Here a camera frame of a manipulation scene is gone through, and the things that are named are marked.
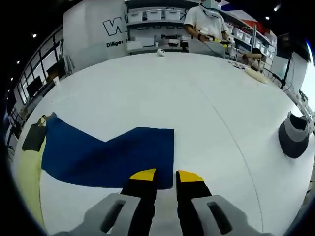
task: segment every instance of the black bucket hat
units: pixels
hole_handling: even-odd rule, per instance
[[[280,125],[278,137],[285,155],[291,158],[300,157],[309,144],[310,128],[306,117],[296,117],[289,112]]]

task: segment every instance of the white shirt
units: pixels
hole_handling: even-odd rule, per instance
[[[200,6],[193,7],[190,9],[184,21],[184,25],[192,25],[196,31],[201,30],[202,28],[207,28],[209,30],[209,35],[214,36],[215,38],[222,40],[222,31],[227,31],[227,26],[223,17],[220,15],[219,18],[211,18],[205,14],[203,9]],[[193,38],[188,42],[188,50],[190,53],[200,53],[200,54],[209,54],[211,55],[211,50],[207,45],[200,42],[198,39]],[[212,45],[213,51],[221,54],[221,48],[223,46]]]

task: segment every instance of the blue towel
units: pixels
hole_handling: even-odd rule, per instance
[[[157,188],[173,185],[174,130],[137,127],[107,142],[63,122],[46,121],[41,167],[57,180],[90,187],[122,188],[138,171],[157,168]]]

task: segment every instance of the white table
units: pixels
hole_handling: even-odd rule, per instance
[[[15,164],[31,124],[43,114],[55,112],[103,141],[139,126],[174,128],[174,172],[200,175],[212,194],[244,211],[251,226],[280,236],[302,204],[314,161],[313,135],[300,158],[283,154],[277,130],[289,111],[301,115],[274,84],[261,84],[227,60],[188,53],[128,56],[86,68],[54,87],[27,121]],[[86,210],[119,191],[63,183],[43,171],[40,198],[48,233],[73,229]],[[176,208],[175,189],[159,190],[151,236],[180,231]]]

